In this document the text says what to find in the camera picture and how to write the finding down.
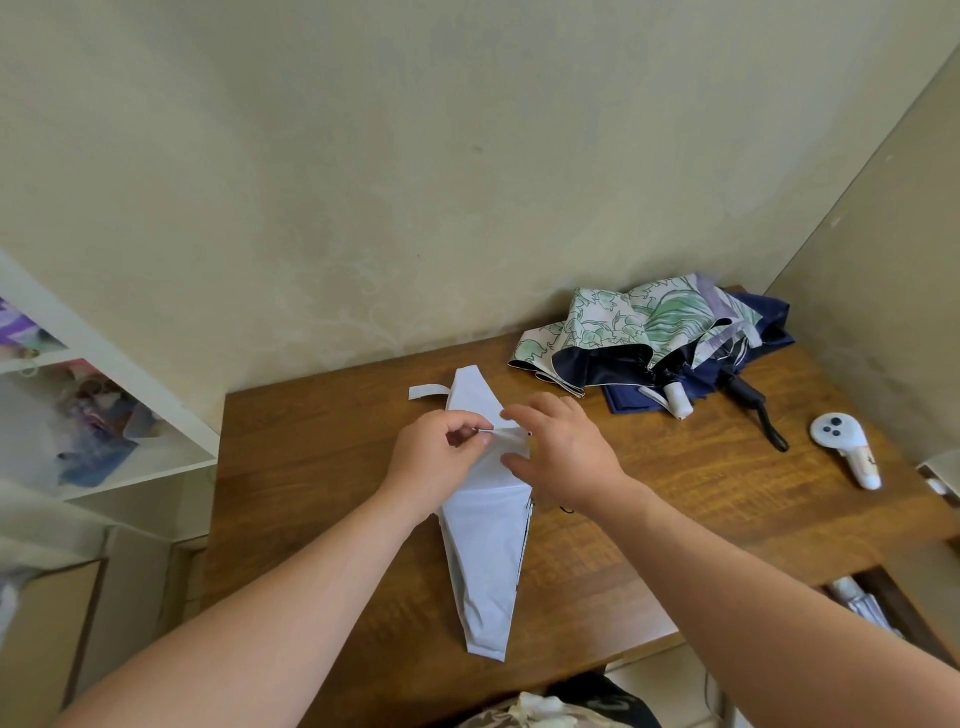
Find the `wooden table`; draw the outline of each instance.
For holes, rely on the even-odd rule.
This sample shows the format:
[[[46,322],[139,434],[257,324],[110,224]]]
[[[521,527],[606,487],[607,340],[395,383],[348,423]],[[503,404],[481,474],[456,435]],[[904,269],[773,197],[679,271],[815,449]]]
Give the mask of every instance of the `wooden table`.
[[[480,366],[498,398],[559,388],[506,366],[517,336],[417,354],[230,395],[206,573],[206,604],[243,587],[323,533],[376,489],[396,433],[436,398],[416,384]],[[855,487],[841,458],[813,445],[810,422],[855,407],[799,346],[751,365],[792,448],[777,452],[723,396],[678,422],[612,415],[599,390],[583,405],[627,473],[687,515],[802,579],[822,584],[876,566],[885,549],[945,539],[957,521],[866,423],[883,489]],[[507,662],[468,655],[436,519],[387,571],[304,725],[422,725],[542,686],[675,632],[619,551],[591,522],[536,512]]]

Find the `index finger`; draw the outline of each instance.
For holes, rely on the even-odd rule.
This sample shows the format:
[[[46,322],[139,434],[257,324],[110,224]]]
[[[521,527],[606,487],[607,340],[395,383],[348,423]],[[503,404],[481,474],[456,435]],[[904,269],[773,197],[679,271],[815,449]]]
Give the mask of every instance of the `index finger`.
[[[544,415],[538,409],[528,407],[526,404],[511,404],[503,410],[500,417],[504,420],[513,420],[515,423],[533,432],[535,435],[542,430],[550,418]]]
[[[493,429],[493,423],[483,415],[476,412],[467,412],[465,409],[451,409],[444,412],[442,418],[446,425],[447,432],[456,432],[458,429],[469,427],[470,429]]]

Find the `person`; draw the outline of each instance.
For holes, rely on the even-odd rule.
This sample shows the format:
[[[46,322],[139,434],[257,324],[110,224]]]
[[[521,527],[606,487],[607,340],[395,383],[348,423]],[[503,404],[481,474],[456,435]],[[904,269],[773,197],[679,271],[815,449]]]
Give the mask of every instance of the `person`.
[[[504,410],[530,459],[503,464],[595,521],[756,728],[954,726],[960,675],[723,541],[624,474],[574,400]],[[400,546],[464,480],[492,429],[469,412],[404,428],[379,490],[273,571],[130,660],[60,728],[298,724]],[[603,722],[570,709],[580,725]],[[520,723],[498,723],[518,725]]]

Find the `white handheld device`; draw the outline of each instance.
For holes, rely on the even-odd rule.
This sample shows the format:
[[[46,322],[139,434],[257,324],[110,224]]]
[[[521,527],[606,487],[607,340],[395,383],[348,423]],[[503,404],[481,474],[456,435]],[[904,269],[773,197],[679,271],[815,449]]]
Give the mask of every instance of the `white handheld device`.
[[[874,454],[860,423],[842,412],[830,412],[813,421],[810,437],[817,445],[840,450],[861,488],[875,491],[882,483]]]

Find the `dark blue fabric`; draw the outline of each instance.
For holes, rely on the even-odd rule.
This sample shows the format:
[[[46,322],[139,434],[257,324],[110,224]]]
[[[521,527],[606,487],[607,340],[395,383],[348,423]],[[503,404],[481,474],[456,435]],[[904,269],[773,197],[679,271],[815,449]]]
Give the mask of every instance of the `dark blue fabric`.
[[[756,349],[747,349],[743,361],[736,367],[737,372],[743,371],[750,362],[756,361],[768,353],[776,352],[794,343],[794,338],[786,332],[786,319],[790,313],[790,304],[768,296],[757,296],[752,293],[734,293],[734,298],[742,301],[763,318],[757,324],[756,330],[763,340],[763,346]],[[708,359],[696,369],[684,367],[680,381],[684,385],[686,395],[690,400],[702,400],[707,395],[716,392],[716,381],[720,370],[729,362]],[[602,387],[607,398],[607,404],[614,415],[629,415],[635,412],[651,412],[662,410],[659,404],[641,395],[637,388],[630,384],[613,384]]]

